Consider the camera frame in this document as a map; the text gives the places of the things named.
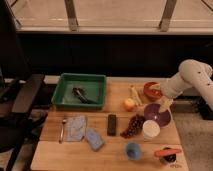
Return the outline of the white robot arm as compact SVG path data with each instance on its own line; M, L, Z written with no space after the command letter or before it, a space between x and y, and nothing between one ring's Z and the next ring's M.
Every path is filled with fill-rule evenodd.
M206 63L188 59L181 62L178 72L162 83L151 86L168 99L175 99L185 90L194 87L213 110L213 68Z

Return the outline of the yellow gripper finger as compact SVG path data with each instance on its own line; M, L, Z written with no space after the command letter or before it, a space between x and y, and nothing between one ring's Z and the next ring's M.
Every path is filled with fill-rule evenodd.
M154 84L154 85L151 85L150 87L149 87L149 89L151 89L151 90L161 90L161 86L160 86L160 84Z
M173 100L172 100L172 99L166 99L166 100L162 103L162 105L160 106L159 112L162 113L162 112L167 111L167 110L170 108L170 106L172 105L172 103L173 103Z

